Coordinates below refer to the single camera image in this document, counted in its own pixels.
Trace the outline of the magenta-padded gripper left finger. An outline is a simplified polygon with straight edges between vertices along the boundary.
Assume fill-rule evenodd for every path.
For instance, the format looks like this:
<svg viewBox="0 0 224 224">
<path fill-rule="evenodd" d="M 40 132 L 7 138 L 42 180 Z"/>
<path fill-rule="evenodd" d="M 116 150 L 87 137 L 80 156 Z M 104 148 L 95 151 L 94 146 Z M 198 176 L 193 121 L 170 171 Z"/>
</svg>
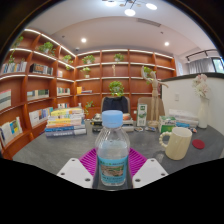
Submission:
<svg viewBox="0 0 224 224">
<path fill-rule="evenodd" d="M 58 176 L 84 188 L 92 188 L 97 170 L 97 154 L 91 149 L 80 158 L 70 158 Z"/>
</svg>

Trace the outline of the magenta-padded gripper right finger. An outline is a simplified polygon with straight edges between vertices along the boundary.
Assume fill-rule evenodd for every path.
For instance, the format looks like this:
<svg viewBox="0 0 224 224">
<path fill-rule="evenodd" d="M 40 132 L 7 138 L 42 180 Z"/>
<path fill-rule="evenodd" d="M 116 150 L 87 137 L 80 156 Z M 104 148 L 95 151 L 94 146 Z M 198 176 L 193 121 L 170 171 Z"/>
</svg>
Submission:
<svg viewBox="0 0 224 224">
<path fill-rule="evenodd" d="M 128 166 L 133 188 L 141 188 L 168 175 L 155 158 L 147 159 L 134 149 L 130 149 Z"/>
</svg>

